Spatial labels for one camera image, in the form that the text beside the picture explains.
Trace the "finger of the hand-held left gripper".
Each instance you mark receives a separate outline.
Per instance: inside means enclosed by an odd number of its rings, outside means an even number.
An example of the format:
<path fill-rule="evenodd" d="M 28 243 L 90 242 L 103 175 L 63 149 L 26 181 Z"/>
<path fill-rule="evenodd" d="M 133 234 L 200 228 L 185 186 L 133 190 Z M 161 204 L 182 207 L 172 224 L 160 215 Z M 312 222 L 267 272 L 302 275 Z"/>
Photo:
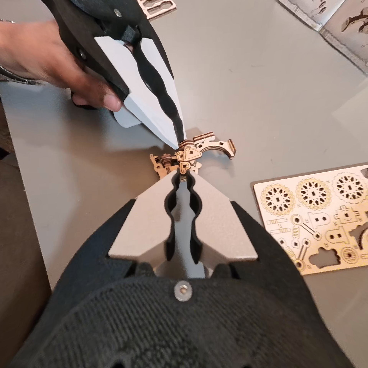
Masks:
<path fill-rule="evenodd" d="M 152 39 L 142 38 L 136 47 L 136 60 L 142 80 L 172 123 L 176 140 L 170 142 L 181 143 L 186 139 L 186 132 L 175 81 Z"/>
<path fill-rule="evenodd" d="M 171 139 L 176 140 L 171 121 L 142 80 L 136 60 L 136 47 L 140 43 L 131 51 L 122 40 L 114 40 L 109 36 L 97 36 L 94 39 L 129 89 L 123 101 L 127 110 L 165 144 L 178 149 L 179 143 L 170 142 Z"/>

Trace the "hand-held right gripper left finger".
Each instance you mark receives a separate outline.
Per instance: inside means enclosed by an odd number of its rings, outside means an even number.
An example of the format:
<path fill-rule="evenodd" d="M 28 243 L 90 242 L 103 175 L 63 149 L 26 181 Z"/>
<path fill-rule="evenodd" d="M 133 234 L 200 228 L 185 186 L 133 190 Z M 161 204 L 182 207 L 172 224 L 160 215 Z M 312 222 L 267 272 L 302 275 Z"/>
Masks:
<path fill-rule="evenodd" d="M 175 206 L 176 172 L 171 172 L 135 199 L 108 256 L 146 262 L 153 269 L 170 261 L 175 251 Z"/>

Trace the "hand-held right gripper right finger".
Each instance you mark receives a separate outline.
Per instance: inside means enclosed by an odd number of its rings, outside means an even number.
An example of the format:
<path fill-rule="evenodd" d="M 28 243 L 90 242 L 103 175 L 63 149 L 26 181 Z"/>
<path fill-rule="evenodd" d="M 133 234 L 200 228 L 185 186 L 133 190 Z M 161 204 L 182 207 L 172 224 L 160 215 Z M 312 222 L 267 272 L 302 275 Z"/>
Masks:
<path fill-rule="evenodd" d="M 209 278 L 219 264 L 255 261 L 253 247 L 229 198 L 195 172 L 186 173 L 191 224 L 190 251 Z"/>

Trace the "wooden puzzle model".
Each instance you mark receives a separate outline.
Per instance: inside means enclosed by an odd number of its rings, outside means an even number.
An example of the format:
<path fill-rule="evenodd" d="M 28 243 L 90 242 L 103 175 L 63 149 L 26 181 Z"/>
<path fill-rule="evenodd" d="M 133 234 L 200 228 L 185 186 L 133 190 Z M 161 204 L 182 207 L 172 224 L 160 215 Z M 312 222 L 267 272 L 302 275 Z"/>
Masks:
<path fill-rule="evenodd" d="M 150 160 L 154 166 L 155 172 L 159 179 L 163 179 L 171 172 L 179 170 L 181 181 L 186 181 L 186 173 L 193 171 L 198 173 L 202 167 L 198 159 L 202 154 L 209 150 L 217 150 L 224 153 L 230 160 L 235 157 L 236 147 L 231 139 L 227 141 L 215 141 L 213 132 L 208 132 L 195 136 L 192 140 L 184 140 L 179 146 L 175 154 L 164 154 L 162 156 L 154 156 L 150 154 Z"/>

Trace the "person's left hand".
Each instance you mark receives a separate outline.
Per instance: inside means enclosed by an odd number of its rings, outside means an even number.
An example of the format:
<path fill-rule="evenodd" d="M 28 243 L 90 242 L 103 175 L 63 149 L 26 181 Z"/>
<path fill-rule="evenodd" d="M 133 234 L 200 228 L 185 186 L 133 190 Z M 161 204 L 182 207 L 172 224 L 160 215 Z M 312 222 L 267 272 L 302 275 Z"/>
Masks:
<path fill-rule="evenodd" d="M 17 82 L 44 81 L 70 89 L 75 105 L 118 112 L 122 102 L 111 87 L 84 71 L 62 42 L 56 21 L 0 23 L 1 76 Z"/>

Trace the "partly emptied wooden parts sheet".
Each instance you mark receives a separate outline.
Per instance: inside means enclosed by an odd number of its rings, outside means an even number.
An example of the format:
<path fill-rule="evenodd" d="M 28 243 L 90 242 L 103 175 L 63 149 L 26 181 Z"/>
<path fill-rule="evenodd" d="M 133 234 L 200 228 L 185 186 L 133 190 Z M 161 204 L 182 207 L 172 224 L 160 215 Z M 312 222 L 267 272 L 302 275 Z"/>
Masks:
<path fill-rule="evenodd" d="M 153 21 L 177 9 L 172 0 L 138 0 L 148 21 Z"/>

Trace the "silver mesh wristwatch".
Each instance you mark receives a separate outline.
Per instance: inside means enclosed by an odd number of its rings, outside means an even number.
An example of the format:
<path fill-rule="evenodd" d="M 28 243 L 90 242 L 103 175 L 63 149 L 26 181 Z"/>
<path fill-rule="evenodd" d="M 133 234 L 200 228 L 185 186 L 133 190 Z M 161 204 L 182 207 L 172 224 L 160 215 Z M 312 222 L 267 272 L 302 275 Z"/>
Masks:
<path fill-rule="evenodd" d="M 1 76 L 22 84 L 38 82 L 40 24 L 15 22 L 1 19 L 0 65 Z"/>

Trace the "wooden gear parts sheet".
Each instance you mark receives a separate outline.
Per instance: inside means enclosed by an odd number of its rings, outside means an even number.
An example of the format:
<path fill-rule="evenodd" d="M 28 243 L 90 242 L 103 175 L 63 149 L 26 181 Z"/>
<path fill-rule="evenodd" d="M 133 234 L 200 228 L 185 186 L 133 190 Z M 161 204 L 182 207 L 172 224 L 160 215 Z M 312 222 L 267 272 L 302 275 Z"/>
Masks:
<path fill-rule="evenodd" d="M 368 265 L 367 168 L 251 183 L 265 229 L 302 276 Z"/>

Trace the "puzzle instruction booklet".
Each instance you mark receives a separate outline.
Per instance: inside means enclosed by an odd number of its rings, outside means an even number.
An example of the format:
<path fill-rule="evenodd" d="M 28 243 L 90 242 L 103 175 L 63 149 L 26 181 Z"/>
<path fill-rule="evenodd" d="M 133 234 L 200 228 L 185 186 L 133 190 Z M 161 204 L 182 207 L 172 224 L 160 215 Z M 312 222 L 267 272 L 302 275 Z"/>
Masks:
<path fill-rule="evenodd" d="M 278 0 L 317 31 L 366 76 L 368 74 L 367 0 Z"/>

